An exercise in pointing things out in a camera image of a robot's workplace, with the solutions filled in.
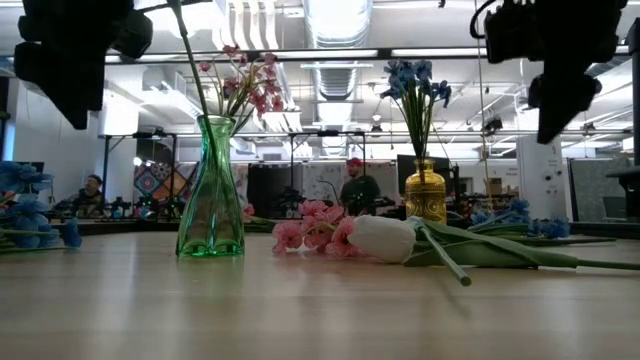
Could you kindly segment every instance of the gold vase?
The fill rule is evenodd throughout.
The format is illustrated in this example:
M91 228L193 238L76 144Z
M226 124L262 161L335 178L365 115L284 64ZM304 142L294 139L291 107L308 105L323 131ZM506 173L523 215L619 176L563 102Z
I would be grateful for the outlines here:
M444 178L433 172L433 160L416 160L416 173L407 178L405 204L407 217L447 223L446 186Z

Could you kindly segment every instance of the man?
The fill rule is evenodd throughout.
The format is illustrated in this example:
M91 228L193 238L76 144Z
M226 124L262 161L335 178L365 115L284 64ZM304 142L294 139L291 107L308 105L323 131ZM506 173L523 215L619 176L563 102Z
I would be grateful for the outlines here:
M100 192L102 179L98 175L89 175L87 183L80 189L73 200L78 217L97 217L102 213L102 193Z
M347 160L351 180L342 187L340 202L349 215L376 214L374 200L380 196L380 188L374 178L364 175L364 163L358 158Z

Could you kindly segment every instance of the cap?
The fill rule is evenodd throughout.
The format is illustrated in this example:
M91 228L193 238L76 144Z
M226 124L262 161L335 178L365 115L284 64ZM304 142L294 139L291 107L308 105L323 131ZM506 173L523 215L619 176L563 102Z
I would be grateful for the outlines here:
M351 160L347 160L347 165L362 166L364 163L358 158L353 158Z

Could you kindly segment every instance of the table surface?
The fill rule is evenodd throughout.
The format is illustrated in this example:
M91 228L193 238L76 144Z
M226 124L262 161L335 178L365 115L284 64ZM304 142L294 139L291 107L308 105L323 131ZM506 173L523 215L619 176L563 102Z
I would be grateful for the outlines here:
M404 268L313 253L177 259L173 233L0 258L0 358L640 359L630 271ZM556 251L640 262L640 242Z

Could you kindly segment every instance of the air duct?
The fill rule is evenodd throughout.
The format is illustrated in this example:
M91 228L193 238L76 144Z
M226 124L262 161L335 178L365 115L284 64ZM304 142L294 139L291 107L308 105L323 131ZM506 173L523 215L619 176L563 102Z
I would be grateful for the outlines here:
M372 0L304 0L309 47L366 47L372 5ZM353 104L335 102L354 99L357 78L358 69L314 70L317 99L331 101L317 105L317 114L323 123L346 125L350 121Z

